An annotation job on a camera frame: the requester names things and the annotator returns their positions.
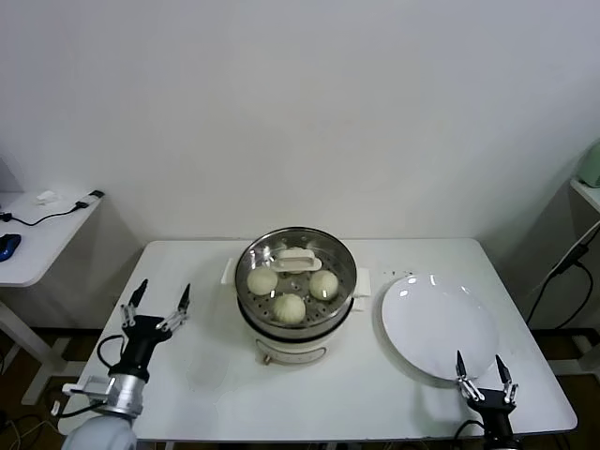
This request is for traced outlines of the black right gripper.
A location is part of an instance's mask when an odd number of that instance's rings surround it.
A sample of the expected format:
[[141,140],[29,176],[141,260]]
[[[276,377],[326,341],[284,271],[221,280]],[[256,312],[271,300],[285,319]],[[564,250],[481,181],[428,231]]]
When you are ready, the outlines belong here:
[[456,361],[457,384],[462,395],[468,399],[468,406],[481,416],[486,439],[513,440],[514,433],[509,415],[516,408],[518,384],[513,383],[509,368],[498,354],[495,355],[495,360],[502,382],[502,391],[479,390],[467,375],[460,351],[457,351]]

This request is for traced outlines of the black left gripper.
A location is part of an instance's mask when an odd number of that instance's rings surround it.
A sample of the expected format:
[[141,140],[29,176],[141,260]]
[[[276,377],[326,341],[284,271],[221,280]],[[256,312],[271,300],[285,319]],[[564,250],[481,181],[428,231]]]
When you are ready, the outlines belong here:
[[148,366],[156,346],[172,337],[188,318],[190,284],[186,286],[177,309],[167,318],[136,316],[148,279],[130,296],[127,304],[120,307],[122,330],[127,337],[126,347],[119,360],[119,373],[124,375],[148,375]]

